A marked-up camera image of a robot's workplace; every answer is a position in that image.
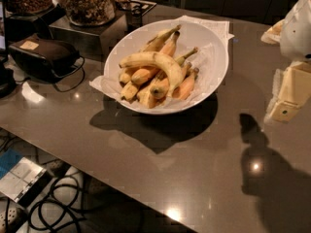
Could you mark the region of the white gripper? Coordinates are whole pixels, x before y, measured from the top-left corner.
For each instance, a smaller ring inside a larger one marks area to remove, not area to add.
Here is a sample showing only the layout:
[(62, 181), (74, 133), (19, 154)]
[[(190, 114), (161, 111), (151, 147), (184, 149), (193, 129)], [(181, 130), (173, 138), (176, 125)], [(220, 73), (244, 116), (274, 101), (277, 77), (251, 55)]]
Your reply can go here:
[(298, 0), (261, 40), (278, 44), (281, 54), (293, 61), (284, 71), (276, 70), (269, 102), (269, 117), (288, 122), (311, 97), (311, 65), (305, 63), (311, 61), (311, 0)]

